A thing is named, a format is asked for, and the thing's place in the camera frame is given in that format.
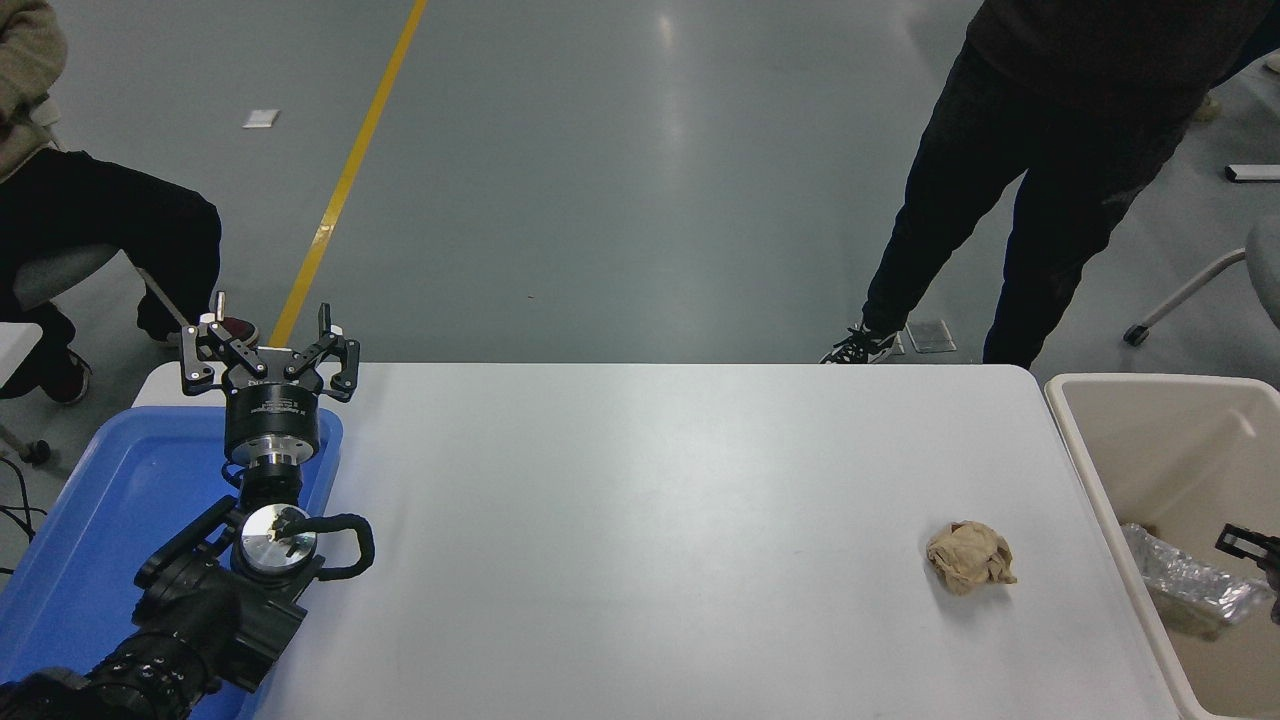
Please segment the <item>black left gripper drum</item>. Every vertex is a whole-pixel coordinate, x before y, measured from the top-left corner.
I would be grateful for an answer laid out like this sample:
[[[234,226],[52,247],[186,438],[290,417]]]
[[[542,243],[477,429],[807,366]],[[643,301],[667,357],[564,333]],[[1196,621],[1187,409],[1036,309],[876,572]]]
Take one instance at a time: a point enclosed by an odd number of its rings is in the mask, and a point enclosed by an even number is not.
[[[319,447],[317,396],[323,379],[287,348],[257,348],[266,375],[236,364],[223,373],[227,396],[224,455],[236,465],[308,461]]]

